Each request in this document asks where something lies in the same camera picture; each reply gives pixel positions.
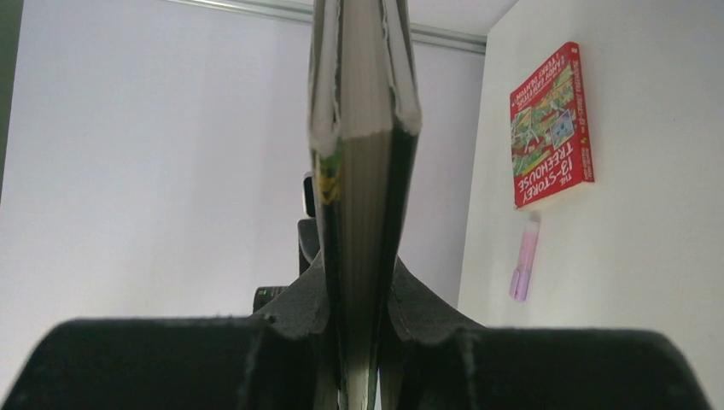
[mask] red book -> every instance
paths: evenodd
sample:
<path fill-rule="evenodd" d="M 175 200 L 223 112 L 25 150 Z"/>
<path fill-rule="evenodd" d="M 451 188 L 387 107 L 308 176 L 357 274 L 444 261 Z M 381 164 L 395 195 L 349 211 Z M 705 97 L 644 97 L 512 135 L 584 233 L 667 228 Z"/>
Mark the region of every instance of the red book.
<path fill-rule="evenodd" d="M 517 209 L 593 182 L 578 44 L 564 44 L 511 93 L 511 151 Z"/>

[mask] ceiling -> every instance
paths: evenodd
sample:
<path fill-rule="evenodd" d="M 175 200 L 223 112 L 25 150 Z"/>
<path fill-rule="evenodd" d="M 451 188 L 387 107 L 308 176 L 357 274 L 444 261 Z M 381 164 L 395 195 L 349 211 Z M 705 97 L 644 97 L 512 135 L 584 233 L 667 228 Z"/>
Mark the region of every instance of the ceiling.
<path fill-rule="evenodd" d="M 313 0 L 295 0 L 312 4 Z M 455 32 L 486 35 L 517 0 L 407 0 L 410 21 Z"/>

